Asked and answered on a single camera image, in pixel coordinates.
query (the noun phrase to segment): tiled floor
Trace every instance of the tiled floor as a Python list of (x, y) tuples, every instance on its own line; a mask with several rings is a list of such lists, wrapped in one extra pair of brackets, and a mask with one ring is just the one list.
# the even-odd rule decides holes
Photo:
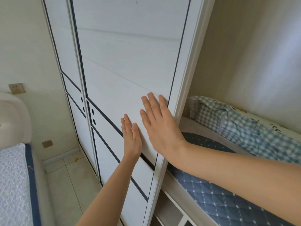
[(100, 191), (81, 152), (45, 166), (57, 226), (75, 226)]

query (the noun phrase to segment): white wall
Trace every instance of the white wall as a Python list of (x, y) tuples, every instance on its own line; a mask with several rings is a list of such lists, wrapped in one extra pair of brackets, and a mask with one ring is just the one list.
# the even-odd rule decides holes
[[(0, 91), (24, 83), (20, 98), (32, 120), (42, 160), (78, 146), (41, 0), (0, 0)], [(42, 142), (53, 146), (44, 149)]]
[(301, 133), (301, 0), (216, 0), (189, 95)]

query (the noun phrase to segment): wall socket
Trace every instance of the wall socket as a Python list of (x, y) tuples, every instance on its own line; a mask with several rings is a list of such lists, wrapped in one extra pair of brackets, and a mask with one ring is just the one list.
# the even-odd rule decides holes
[(53, 143), (52, 143), (52, 140), (46, 140), (46, 141), (42, 142), (42, 145), (44, 148), (48, 148), (48, 147), (53, 146)]
[(9, 84), (8, 86), (12, 94), (26, 93), (23, 83)]

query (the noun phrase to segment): white headboard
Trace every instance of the white headboard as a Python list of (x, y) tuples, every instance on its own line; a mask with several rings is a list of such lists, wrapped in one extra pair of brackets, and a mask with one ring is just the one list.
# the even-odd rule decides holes
[(0, 149), (31, 141), (31, 121), (25, 104), (0, 92)]

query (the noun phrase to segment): blue checkered fabric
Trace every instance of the blue checkered fabric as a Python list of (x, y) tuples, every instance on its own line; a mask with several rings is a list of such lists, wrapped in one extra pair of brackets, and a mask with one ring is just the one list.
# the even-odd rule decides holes
[[(219, 142), (194, 133), (183, 133), (183, 136), (192, 144), (235, 153)], [(167, 170), (219, 226), (293, 226), (242, 197), (204, 179), (187, 174), (170, 163)]]
[(301, 142), (270, 129), (217, 100), (188, 98), (190, 118), (227, 138), (251, 154), (266, 159), (301, 164)]

